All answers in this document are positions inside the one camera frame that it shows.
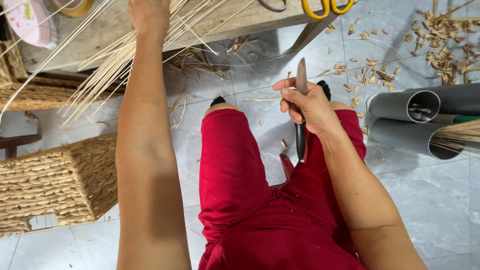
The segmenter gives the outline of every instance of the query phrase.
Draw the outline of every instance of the forearm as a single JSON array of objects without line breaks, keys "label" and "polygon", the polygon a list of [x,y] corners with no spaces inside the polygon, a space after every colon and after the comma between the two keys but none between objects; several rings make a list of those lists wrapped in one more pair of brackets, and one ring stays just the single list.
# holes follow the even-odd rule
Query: forearm
[{"label": "forearm", "polygon": [[362,162],[339,122],[319,137],[335,197],[350,230],[401,225],[383,185]]},{"label": "forearm", "polygon": [[138,36],[119,116],[118,269],[188,269],[177,163],[170,136],[158,37]]}]

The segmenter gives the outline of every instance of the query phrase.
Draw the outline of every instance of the red shorts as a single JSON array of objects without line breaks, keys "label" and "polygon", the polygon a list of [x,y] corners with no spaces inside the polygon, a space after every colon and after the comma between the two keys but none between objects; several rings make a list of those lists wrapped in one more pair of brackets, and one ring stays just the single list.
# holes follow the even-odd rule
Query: red shorts
[{"label": "red shorts", "polygon": [[[356,112],[336,110],[335,113],[359,156],[364,159],[366,147]],[[271,207],[279,198],[289,201],[291,205],[285,207],[288,211],[291,208],[291,211],[298,212],[301,222],[320,229],[335,244],[355,256],[348,228],[335,199],[322,144],[308,131],[306,136],[307,161],[297,164],[286,185],[272,190],[265,178],[257,142],[243,112],[216,110],[204,118],[199,219],[204,225],[202,233],[207,245],[200,265],[206,264],[210,249],[229,228],[255,216],[255,212],[262,212],[262,208]]]}]

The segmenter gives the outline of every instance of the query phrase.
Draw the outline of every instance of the pvc pipe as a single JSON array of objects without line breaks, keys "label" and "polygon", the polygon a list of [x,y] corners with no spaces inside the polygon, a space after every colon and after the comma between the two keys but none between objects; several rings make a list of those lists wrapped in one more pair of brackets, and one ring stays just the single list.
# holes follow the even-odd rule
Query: pvc pipe
[{"label": "pvc pipe", "polygon": [[433,134],[443,126],[446,125],[380,118],[373,123],[369,135],[386,145],[405,148],[441,160],[448,160],[458,156],[463,149],[450,147],[453,150],[450,151],[430,144]]},{"label": "pvc pipe", "polygon": [[440,109],[438,96],[427,90],[408,92],[386,92],[375,96],[370,103],[370,111],[379,118],[390,118],[409,122],[424,123],[429,120],[414,119],[408,113],[412,104],[418,104],[418,108],[430,109],[430,113],[424,116],[433,119]]}]

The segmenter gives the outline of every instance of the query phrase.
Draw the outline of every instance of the tape roll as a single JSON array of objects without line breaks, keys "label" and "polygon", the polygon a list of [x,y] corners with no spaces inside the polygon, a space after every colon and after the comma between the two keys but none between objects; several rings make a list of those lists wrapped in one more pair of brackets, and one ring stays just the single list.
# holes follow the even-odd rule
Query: tape roll
[{"label": "tape roll", "polygon": [[[66,8],[60,10],[61,13],[70,16],[70,17],[82,17],[83,15],[87,14],[88,11],[92,8],[94,0],[78,0],[74,1],[72,4],[68,5]],[[59,0],[50,0],[53,7],[59,10],[63,7],[66,3],[61,4]]]}]

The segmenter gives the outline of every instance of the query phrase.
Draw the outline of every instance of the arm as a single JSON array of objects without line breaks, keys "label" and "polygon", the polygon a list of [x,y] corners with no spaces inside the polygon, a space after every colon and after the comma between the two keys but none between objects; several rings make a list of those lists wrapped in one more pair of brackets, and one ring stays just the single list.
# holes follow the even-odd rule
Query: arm
[{"label": "arm", "polygon": [[131,0],[129,9],[138,37],[119,116],[117,269],[190,269],[162,72],[168,0]]},{"label": "arm", "polygon": [[363,265],[370,270],[426,270],[393,200],[358,156],[322,88],[308,83],[303,96],[288,88],[295,85],[296,78],[274,85],[283,97],[281,110],[289,111],[296,123],[306,119],[307,129],[322,142],[335,197]]}]

